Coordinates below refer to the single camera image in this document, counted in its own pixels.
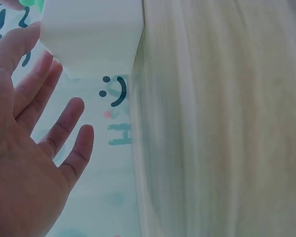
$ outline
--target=palm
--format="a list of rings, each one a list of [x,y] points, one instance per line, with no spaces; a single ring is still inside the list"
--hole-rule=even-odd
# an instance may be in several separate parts
[[[0,225],[4,225],[4,236],[45,234],[63,210],[92,152],[93,129],[84,126],[66,161],[59,168],[52,161],[83,112],[83,101],[78,98],[69,102],[38,144],[30,138],[62,72],[62,67],[45,53],[33,71],[13,88],[10,74],[38,36],[39,27],[34,26],[0,41]],[[26,44],[25,52],[15,52],[22,42]],[[1,60],[9,52],[14,53],[10,61]]]

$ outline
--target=fingernail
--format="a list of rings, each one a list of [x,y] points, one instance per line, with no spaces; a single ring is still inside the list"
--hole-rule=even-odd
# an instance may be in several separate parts
[[[32,23],[31,25],[29,25],[29,27],[36,27],[38,25],[40,25],[40,21],[36,21],[36,22]]]

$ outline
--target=white box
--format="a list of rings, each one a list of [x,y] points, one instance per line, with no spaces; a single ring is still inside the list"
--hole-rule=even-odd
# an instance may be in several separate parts
[[[130,74],[142,0],[45,0],[40,41],[71,78]]]

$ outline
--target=pink dot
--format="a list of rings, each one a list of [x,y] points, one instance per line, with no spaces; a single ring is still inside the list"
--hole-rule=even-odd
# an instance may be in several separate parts
[[[110,111],[105,111],[105,112],[104,112],[104,117],[105,117],[106,119],[111,119],[111,112],[110,112]]]

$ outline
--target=finger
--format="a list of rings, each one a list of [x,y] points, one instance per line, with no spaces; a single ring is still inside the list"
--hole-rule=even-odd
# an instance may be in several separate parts
[[[59,167],[65,177],[70,190],[73,189],[84,169],[90,161],[93,150],[94,131],[90,125],[80,129],[74,148],[67,159]]]
[[[0,40],[0,68],[12,75],[22,56],[34,48],[39,35],[39,23],[9,31]]]
[[[4,4],[15,10],[23,10],[24,6],[22,6],[19,0],[0,0],[1,4]]]
[[[45,51],[32,71],[14,88],[13,116],[16,118],[33,101],[36,94],[46,81],[53,56]]]
[[[42,115],[52,93],[55,90],[62,71],[63,67],[57,61],[54,61],[51,66],[50,73],[37,95],[16,118],[18,124],[21,125],[29,134],[32,133],[35,125]]]
[[[71,99],[55,125],[42,139],[42,141],[39,142],[38,145],[40,148],[51,159],[54,159],[54,157],[58,154],[65,141],[73,131],[83,111],[83,100],[80,98]]]

